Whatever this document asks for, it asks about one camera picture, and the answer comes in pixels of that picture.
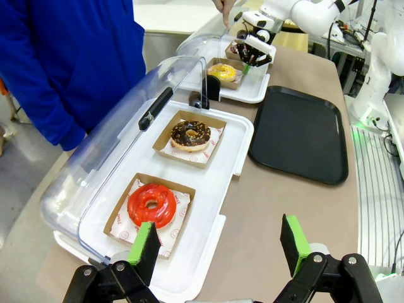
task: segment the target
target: clear plastic dome cover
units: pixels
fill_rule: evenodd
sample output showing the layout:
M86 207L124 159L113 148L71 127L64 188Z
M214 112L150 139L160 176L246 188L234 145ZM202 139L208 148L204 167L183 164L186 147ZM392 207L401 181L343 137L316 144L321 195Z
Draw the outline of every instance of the clear plastic dome cover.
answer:
M162 92L167 88L176 91L195 67L206 75L206 63L200 57L179 56L163 61L77 147L41 198L41 214L52 228L79 242L81 218L130 147L144 133L138 126L140 119Z

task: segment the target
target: white tray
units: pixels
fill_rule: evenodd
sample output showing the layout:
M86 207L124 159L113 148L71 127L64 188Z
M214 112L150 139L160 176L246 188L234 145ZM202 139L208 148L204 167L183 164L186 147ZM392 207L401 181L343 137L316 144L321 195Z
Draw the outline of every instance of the white tray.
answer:
M223 36L220 45L217 39L207 40L203 48L196 50L195 54L192 55L203 56L206 59L206 63L209 63L209 61L211 61L211 59L214 57L226 58L225 50L233 39L234 37L231 36ZM262 100L264 100L268 82L270 80L270 75L266 73L268 70L268 65L269 63L258 68L251 67L237 90L221 88L219 97L229 98L245 103L260 103ZM184 81L182 81L180 87L185 90L196 90L198 92L200 90L200 78L201 68L198 66L190 72Z
M161 157L152 149L155 140L178 110L203 114L227 123L215 155L205 169ZM214 232L213 227L220 226L215 222L219 220L218 214L232 176L241 174L253 132L254 126L244 117L212 109L195 109L188 104L170 101L100 188L81 219L80 244L108 257L128 250L127 246L105 235L103 230L118 199L137 172L194 188L194 201L176 247L168 260L158 259L151 281L154 294L164 302L177 303L193 299L202 287L222 230L217 227ZM133 140L131 132L122 133L122 146L128 146L128 140ZM121 152L119 145L115 152ZM109 162L116 163L116 158L114 155L110 158L112 159L105 161L100 170L111 170Z

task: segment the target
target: hand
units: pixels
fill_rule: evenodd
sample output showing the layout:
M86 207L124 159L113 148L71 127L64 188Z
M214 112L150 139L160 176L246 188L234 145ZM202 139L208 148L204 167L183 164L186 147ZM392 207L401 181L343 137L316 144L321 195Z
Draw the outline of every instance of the hand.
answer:
M213 0L219 12L223 14L223 23L229 28L229 13L236 0Z

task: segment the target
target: chocolate sprinkled donut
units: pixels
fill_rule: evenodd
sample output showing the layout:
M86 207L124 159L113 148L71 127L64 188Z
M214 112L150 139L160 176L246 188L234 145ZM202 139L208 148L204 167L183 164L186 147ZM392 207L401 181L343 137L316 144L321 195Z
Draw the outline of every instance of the chocolate sprinkled donut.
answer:
M195 152L208 146L210 128L203 122L182 121L173 127L171 139L181 150Z

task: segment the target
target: blue sleeve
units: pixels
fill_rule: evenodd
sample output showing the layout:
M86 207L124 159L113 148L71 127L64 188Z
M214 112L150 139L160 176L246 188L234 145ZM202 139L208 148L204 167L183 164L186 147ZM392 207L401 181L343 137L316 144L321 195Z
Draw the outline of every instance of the blue sleeve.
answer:
M35 127L63 150L79 145L84 129L63 107L31 43L26 0L0 0L0 77Z

